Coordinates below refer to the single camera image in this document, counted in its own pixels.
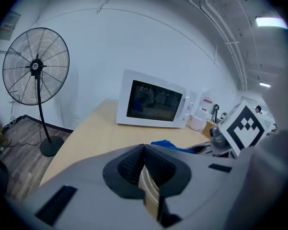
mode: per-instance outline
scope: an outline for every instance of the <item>gray wood plank floor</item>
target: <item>gray wood plank floor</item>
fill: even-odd
[[[16,143],[36,144],[40,142],[39,126],[41,127],[42,140],[46,135],[42,125],[28,118],[20,120],[8,129],[5,138],[14,145]],[[69,133],[58,131],[47,127],[50,136],[60,136],[66,140]],[[31,194],[39,187],[39,184],[51,163],[53,157],[45,157],[40,153],[37,146],[15,146],[7,147],[0,153],[1,161],[7,166],[9,171],[9,184],[7,196],[21,202],[27,195]]]

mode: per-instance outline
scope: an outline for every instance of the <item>table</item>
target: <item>table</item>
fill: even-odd
[[[207,142],[203,134],[190,129],[118,125],[117,100],[104,100],[68,137],[48,167],[40,185],[73,163],[136,144],[169,140],[179,148]]]

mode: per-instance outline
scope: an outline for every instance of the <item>fan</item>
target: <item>fan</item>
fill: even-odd
[[[47,136],[40,145],[44,156],[54,156],[64,140],[49,136],[42,103],[60,90],[69,70],[69,53],[63,38],[47,28],[31,29],[15,39],[3,62],[3,82],[10,96],[24,105],[38,105]]]

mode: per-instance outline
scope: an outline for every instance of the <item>microwave knob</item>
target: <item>microwave knob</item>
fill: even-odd
[[[189,116],[190,116],[189,114],[185,114],[184,117],[183,117],[183,120],[188,120]]]
[[[191,109],[194,106],[193,102],[190,102],[190,104],[188,105],[187,109]]]

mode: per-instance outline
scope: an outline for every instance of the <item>ceiling light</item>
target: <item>ceiling light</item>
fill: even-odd
[[[258,26],[277,26],[287,29],[288,26],[284,20],[274,17],[257,17],[255,19]]]
[[[269,84],[266,84],[266,83],[262,83],[262,82],[260,83],[260,85],[261,85],[261,86],[264,86],[264,87],[268,87],[268,88],[270,87],[270,85],[269,85]]]

